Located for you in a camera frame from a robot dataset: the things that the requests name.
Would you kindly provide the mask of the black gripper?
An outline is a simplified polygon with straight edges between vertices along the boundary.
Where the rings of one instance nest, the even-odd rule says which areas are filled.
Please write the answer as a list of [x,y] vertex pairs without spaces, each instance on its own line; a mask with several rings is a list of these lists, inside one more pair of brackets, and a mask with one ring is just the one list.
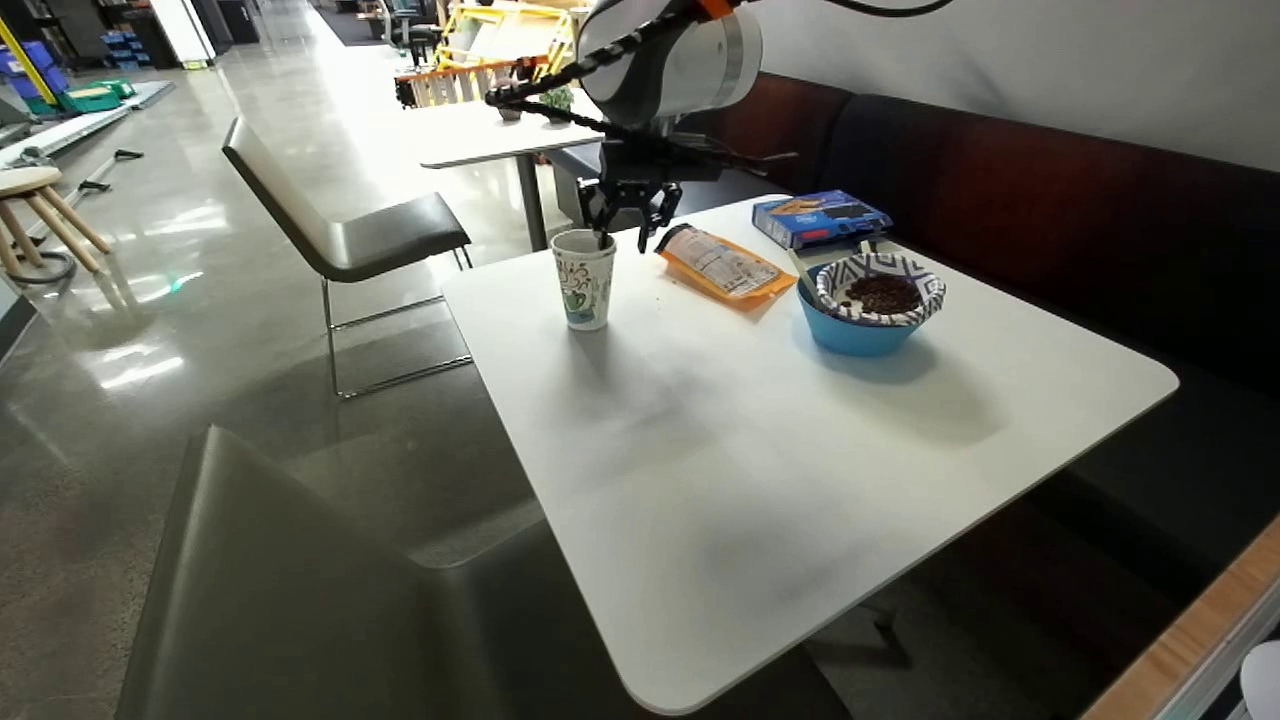
[[598,251],[611,248],[611,215],[636,210],[636,248],[646,248],[655,227],[668,227],[697,158],[673,140],[616,140],[598,143],[598,174],[583,184],[583,225]]

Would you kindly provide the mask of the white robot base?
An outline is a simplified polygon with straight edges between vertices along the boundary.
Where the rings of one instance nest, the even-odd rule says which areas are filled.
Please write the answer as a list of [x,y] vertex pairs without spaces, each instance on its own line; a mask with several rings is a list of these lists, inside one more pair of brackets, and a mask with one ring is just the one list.
[[1239,661],[1239,691],[1250,720],[1280,720],[1280,638],[1254,643]]

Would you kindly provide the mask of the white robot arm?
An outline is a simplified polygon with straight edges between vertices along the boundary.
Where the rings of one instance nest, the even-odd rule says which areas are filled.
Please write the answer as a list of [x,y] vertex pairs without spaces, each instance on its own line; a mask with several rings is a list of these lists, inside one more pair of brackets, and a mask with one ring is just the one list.
[[718,151],[676,134],[676,123],[750,90],[765,29],[740,0],[598,0],[575,55],[592,59],[581,87],[609,123],[598,174],[581,193],[583,225],[609,231],[627,215],[646,242],[673,221],[685,180],[717,180],[723,167]]

